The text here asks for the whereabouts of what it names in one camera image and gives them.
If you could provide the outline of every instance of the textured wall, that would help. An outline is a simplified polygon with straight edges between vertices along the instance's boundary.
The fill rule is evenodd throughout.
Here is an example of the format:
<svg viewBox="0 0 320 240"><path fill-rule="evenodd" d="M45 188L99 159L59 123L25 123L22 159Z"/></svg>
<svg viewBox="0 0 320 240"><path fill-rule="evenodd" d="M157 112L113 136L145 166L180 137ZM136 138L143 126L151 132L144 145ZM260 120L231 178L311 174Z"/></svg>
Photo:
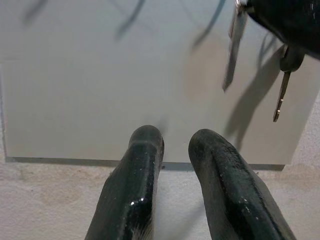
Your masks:
<svg viewBox="0 0 320 240"><path fill-rule="evenodd" d="M320 95L282 172L258 171L298 240L320 239ZM112 166L93 161L5 161L0 149L0 240L84 239ZM162 170L156 240L208 240L200 184L192 171Z"/></svg>

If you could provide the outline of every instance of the white surface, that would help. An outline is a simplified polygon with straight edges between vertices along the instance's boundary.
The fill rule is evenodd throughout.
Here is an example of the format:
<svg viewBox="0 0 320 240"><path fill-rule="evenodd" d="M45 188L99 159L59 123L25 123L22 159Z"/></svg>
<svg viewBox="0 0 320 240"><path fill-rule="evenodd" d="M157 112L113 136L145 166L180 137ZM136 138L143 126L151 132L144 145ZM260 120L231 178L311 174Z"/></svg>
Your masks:
<svg viewBox="0 0 320 240"><path fill-rule="evenodd" d="M259 171L297 240L320 239L319 119L320 95L293 164L282 172ZM5 162L0 145L0 239L84 239L112 170L105 166ZM206 221L195 173L162 170L154 239L209 240Z"/></svg>
<svg viewBox="0 0 320 240"><path fill-rule="evenodd" d="M147 0L119 41L115 31L136 1L117 1L122 11L112 0L48 1L24 25L31 2L0 2L8 156L119 160L137 127L160 124L169 162L189 161L188 142L201 128L242 147L249 163L291 161L319 91L319 63L306 57L292 74L273 123L282 74L272 85L277 62L257 70L267 32L249 20L234 84L224 94L233 1L194 53L192 42L218 0Z"/></svg>

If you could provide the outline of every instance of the concrete wall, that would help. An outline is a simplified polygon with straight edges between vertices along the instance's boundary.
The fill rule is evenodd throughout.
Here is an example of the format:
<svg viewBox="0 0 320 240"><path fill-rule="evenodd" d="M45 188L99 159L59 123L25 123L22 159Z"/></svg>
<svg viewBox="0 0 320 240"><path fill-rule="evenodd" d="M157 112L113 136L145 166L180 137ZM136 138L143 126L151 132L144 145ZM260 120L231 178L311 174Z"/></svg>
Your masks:
<svg viewBox="0 0 320 240"><path fill-rule="evenodd" d="M320 95L293 164L283 171L257 171L298 240L320 239L319 119ZM0 161L0 240L84 239L104 181L114 168L109 162L15 162L5 160L2 144ZM156 240L210 239L192 170L162 170L156 204Z"/></svg>

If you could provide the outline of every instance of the metal key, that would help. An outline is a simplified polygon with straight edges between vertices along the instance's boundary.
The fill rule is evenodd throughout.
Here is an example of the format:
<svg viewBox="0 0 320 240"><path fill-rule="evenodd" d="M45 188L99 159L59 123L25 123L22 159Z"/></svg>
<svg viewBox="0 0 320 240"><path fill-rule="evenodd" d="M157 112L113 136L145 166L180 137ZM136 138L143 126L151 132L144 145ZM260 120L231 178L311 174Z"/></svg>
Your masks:
<svg viewBox="0 0 320 240"><path fill-rule="evenodd" d="M273 115L273 121L276 122L279 118L280 108L284 101L289 78L292 72L298 70L304 60L305 54L298 48L287 47L284 57L280 60L280 69L284 72L282 84L280 88L279 98L276 105L276 109Z"/></svg>
<svg viewBox="0 0 320 240"><path fill-rule="evenodd" d="M250 11L253 11L253 8L251 6L240 3L239 0L235 1L235 9L229 30L229 36L231 38L230 55L229 62L226 67L225 78L222 84L223 91L226 91L233 81L236 62L238 58L239 45L247 23L247 12Z"/></svg>

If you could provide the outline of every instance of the white board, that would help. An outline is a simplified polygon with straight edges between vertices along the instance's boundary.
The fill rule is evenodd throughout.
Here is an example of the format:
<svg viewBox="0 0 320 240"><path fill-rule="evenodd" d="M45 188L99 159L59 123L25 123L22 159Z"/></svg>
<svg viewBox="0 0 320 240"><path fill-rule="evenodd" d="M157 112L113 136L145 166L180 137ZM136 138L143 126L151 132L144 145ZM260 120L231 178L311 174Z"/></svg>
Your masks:
<svg viewBox="0 0 320 240"><path fill-rule="evenodd" d="M251 164L287 164L320 87L320 63L306 57L290 78L273 123L283 74L272 35L252 19L234 82L224 93L226 1L211 33L191 51L218 0L51 0L25 22L35 1L0 2L0 63L6 154L119 160L132 132L162 126L165 161L189 162L188 144L209 128Z"/></svg>

